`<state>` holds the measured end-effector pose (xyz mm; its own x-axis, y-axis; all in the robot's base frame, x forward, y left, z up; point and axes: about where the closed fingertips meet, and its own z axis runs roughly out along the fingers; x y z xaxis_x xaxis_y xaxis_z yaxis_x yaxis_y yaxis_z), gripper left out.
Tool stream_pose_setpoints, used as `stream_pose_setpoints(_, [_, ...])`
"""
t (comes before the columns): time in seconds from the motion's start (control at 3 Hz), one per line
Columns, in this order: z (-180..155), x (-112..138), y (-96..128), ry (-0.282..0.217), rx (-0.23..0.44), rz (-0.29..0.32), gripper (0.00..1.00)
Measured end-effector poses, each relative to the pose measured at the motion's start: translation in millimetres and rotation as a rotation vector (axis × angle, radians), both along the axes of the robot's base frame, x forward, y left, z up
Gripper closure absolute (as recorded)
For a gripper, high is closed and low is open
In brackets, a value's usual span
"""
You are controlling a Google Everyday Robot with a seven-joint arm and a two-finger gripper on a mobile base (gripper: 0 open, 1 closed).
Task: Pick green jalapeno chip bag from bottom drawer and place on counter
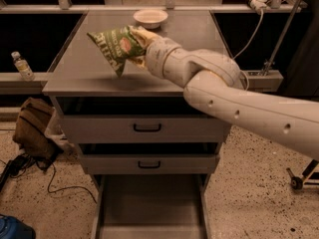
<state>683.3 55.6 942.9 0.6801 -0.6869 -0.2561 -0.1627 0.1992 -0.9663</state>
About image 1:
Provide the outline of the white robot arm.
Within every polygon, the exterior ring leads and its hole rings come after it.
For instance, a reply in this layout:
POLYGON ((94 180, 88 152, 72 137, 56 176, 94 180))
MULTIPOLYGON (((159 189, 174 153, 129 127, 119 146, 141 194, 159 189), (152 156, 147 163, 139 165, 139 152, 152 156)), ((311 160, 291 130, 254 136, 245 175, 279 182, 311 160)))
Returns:
POLYGON ((187 51, 142 27, 131 33, 145 48, 145 67, 183 88, 193 108, 319 159, 319 104, 238 89, 240 69, 210 50, 187 51))

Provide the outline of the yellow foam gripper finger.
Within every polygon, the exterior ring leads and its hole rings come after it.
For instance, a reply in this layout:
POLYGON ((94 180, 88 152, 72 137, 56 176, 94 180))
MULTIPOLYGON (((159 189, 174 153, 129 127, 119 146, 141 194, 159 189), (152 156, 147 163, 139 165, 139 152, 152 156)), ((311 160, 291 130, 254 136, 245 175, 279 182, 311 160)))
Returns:
POLYGON ((153 41, 160 39, 160 35, 152 31, 148 31, 142 26, 129 26, 129 30, 142 48, 146 48, 153 41))
POLYGON ((146 60, 144 56, 132 57, 132 58, 129 58, 129 61, 133 63, 135 66, 143 70, 146 70, 148 68, 146 65, 146 60))

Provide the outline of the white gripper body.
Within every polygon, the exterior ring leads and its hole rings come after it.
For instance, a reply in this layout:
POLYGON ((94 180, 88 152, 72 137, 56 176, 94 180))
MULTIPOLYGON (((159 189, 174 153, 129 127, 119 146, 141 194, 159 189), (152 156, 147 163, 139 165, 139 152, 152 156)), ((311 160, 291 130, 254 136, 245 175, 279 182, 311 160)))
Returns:
POLYGON ((149 72, 160 79, 180 80, 175 66, 173 64, 165 65, 168 55, 179 48, 180 44, 170 38, 154 40, 148 46, 146 53, 146 67, 149 72))

